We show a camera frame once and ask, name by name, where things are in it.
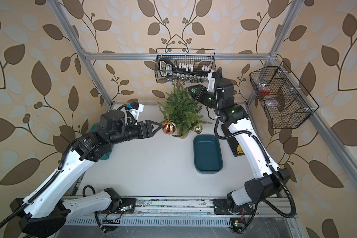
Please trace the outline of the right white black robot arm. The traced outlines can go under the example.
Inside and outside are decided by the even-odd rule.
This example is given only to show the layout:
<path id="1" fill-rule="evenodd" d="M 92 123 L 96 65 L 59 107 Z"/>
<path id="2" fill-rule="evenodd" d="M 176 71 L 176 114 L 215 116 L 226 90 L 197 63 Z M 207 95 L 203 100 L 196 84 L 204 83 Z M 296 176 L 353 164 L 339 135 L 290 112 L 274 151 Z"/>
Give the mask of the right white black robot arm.
<path id="1" fill-rule="evenodd" d="M 229 79 L 223 78 L 222 68 L 211 70 L 206 76 L 208 86 L 191 86 L 188 88 L 189 95 L 198 103 L 214 110 L 214 135 L 219 140 L 236 139 L 254 176 L 242 188 L 227 195 L 229 212 L 237 214 L 250 204 L 263 202 L 282 217 L 294 217 L 297 212 L 295 201 L 286 186 L 290 178 L 289 171 L 280 168 L 272 159 L 258 138 L 246 110 L 235 103 L 233 84 Z M 281 211 L 267 199 L 280 191 L 284 191 L 289 200 L 288 213 Z"/>

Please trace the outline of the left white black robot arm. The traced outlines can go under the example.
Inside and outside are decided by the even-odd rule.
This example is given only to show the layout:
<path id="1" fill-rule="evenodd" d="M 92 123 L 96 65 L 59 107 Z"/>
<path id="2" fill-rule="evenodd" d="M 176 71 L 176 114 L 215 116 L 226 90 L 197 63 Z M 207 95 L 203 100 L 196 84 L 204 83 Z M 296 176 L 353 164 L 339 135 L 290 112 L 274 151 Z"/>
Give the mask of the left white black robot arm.
<path id="1" fill-rule="evenodd" d="M 11 203 L 12 214 L 0 222 L 0 229 L 14 217 L 27 237 L 48 238 L 64 224 L 86 214 L 116 210 L 121 197 L 113 188 L 79 199 L 63 200 L 70 187 L 114 144 L 153 137 L 162 124 L 151 120 L 137 122 L 137 110 L 109 110 L 102 114 L 97 129 L 73 140 L 64 150 L 61 162 L 46 181 L 24 199 Z"/>

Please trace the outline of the red gold striped ornament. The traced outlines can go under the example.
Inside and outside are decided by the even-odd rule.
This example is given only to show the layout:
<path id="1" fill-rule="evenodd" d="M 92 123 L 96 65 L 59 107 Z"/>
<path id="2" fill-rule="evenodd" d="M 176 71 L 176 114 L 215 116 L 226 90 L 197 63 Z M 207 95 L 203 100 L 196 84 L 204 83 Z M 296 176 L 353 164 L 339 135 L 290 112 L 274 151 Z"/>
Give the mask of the red gold striped ornament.
<path id="1" fill-rule="evenodd" d="M 162 131 L 164 134 L 173 135 L 177 130 L 177 125 L 173 121 L 164 121 L 162 123 Z"/>

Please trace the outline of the gold ball ornament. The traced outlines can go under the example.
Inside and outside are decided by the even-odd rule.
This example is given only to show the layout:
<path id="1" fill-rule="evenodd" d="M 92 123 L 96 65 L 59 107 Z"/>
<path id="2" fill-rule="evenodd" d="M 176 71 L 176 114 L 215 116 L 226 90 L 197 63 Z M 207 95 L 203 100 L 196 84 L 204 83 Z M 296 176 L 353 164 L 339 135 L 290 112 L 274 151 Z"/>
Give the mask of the gold ball ornament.
<path id="1" fill-rule="evenodd" d="M 200 133 L 202 133 L 202 131 L 203 131 L 203 127 L 202 127 L 201 124 L 196 124 L 196 125 L 193 126 L 192 131 L 193 131 L 195 134 L 200 134 Z"/>

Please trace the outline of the dark teal plastic tray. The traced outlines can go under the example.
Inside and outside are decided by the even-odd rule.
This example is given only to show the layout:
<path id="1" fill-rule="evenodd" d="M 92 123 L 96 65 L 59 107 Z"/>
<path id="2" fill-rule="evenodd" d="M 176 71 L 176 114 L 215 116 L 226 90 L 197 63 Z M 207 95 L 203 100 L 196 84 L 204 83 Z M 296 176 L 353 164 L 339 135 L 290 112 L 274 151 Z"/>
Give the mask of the dark teal plastic tray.
<path id="1" fill-rule="evenodd" d="M 193 140 L 194 166 L 201 174 L 215 174 L 222 170 L 223 159 L 219 139 L 211 134 L 200 134 Z"/>

